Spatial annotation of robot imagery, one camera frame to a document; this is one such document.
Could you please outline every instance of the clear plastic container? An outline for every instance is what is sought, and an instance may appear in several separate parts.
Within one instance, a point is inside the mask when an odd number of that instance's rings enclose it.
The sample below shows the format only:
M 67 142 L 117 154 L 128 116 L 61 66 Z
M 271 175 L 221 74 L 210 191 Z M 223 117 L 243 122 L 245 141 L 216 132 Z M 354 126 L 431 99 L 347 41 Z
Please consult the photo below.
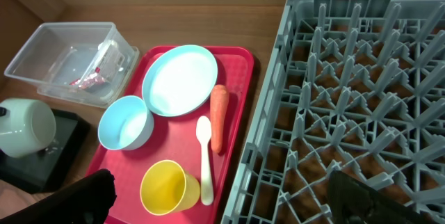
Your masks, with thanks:
M 139 57 L 111 22 L 44 23 L 5 70 L 38 93 L 91 106 L 115 101 Z

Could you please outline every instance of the toy carrot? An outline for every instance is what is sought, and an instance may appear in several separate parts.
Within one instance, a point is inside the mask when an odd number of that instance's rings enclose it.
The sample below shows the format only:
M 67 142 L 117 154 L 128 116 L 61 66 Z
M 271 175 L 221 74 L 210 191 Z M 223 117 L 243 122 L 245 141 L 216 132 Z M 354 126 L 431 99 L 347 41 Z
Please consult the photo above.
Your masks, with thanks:
M 229 104 L 229 91 L 216 85 L 210 94 L 211 149 L 215 153 L 223 148 L 224 119 Z

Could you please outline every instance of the spoon handle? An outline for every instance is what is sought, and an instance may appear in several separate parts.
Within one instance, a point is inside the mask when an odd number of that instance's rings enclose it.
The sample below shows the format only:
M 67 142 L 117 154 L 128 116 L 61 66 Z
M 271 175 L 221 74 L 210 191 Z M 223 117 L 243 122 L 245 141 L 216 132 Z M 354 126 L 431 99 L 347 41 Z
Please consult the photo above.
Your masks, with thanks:
M 206 206 L 213 202 L 213 184 L 207 145 L 201 145 L 201 202 Z

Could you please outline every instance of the wooden table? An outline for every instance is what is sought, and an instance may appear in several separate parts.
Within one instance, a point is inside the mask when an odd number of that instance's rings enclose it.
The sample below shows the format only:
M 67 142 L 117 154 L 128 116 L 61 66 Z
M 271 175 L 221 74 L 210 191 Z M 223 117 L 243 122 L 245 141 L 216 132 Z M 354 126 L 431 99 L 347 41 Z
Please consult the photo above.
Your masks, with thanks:
M 217 221 L 219 223 L 257 104 L 282 10 L 281 6 L 95 6 L 69 8 L 59 20 L 114 22 L 125 40 L 139 48 L 141 54 L 157 45 L 184 44 L 242 46 L 254 54 L 254 72 L 220 203 Z M 8 97 L 40 99 L 54 109 L 77 113 L 91 124 L 92 129 L 68 173 L 64 186 L 81 179 L 98 145 L 96 131 L 104 109 L 45 97 L 37 94 L 34 86 L 13 79 L 10 79 L 0 92 L 1 100 Z M 48 195 L 50 193 L 29 195 L 0 181 L 0 218 L 32 205 Z

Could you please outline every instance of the yellow cup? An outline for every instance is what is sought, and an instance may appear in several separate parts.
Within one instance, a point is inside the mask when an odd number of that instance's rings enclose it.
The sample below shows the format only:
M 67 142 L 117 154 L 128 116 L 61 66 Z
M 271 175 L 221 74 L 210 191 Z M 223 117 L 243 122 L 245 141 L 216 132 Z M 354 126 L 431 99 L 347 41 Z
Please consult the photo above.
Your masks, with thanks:
M 175 161 L 157 162 L 140 184 L 142 205 L 157 216 L 189 209 L 199 199 L 200 183 Z

